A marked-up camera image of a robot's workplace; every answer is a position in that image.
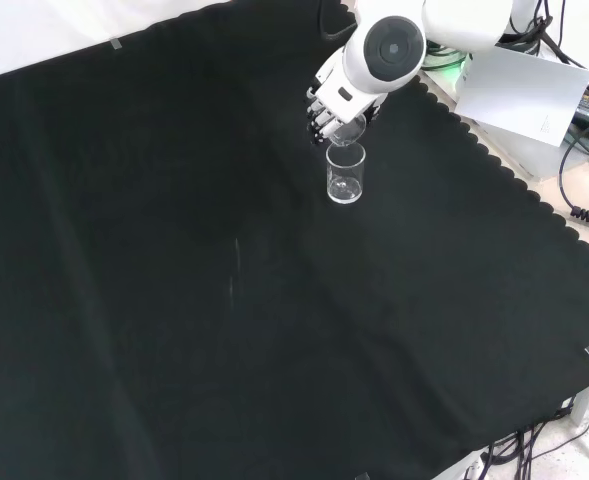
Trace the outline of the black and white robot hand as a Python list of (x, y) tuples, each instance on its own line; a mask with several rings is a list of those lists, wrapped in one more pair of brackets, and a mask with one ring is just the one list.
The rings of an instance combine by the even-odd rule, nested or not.
[(315, 74), (306, 92), (306, 115), (311, 141), (343, 141), (348, 125), (368, 126), (377, 116), (388, 94), (370, 94), (356, 88), (344, 71), (343, 53), (336, 50)]

